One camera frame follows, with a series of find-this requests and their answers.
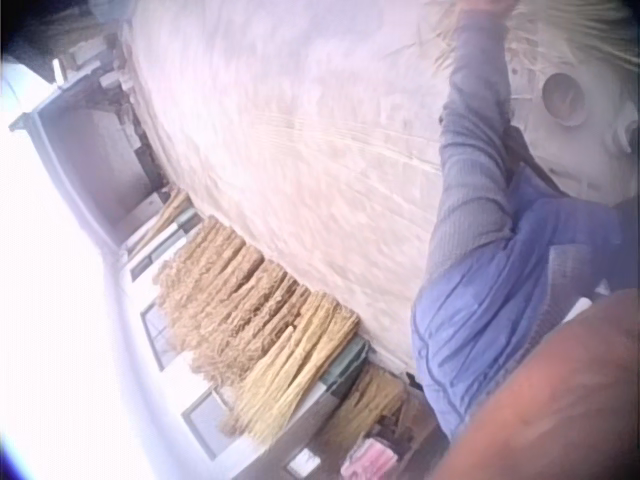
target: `bright sky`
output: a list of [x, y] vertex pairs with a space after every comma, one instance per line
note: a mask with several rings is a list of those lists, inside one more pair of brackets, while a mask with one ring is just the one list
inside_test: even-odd
[[120, 397], [102, 260], [28, 135], [7, 128], [54, 88], [22, 68], [3, 68], [1, 92], [2, 442], [37, 480], [151, 479]]

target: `pink object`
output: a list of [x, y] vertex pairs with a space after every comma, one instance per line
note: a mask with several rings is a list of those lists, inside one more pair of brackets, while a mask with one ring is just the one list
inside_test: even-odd
[[398, 456], [375, 438], [367, 438], [351, 451], [340, 474], [345, 480], [379, 480], [398, 462]]

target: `sleeve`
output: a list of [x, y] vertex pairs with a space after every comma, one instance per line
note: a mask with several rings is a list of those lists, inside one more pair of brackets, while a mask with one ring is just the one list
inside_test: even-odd
[[511, 237], [503, 132], [511, 97], [506, 26], [463, 12], [449, 98], [442, 114], [443, 189], [429, 246], [428, 278], [475, 248]]

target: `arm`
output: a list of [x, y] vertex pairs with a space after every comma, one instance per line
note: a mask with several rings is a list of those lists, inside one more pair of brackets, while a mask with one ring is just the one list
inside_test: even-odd
[[442, 115], [443, 190], [430, 243], [429, 278], [473, 249], [511, 237], [502, 142], [511, 96], [506, 26], [494, 12], [471, 8], [461, 13]]

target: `hand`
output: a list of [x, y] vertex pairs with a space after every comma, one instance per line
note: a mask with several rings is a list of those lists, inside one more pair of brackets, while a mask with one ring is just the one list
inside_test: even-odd
[[513, 12], [519, 0], [458, 0], [462, 10], [479, 10], [495, 14], [506, 20]]

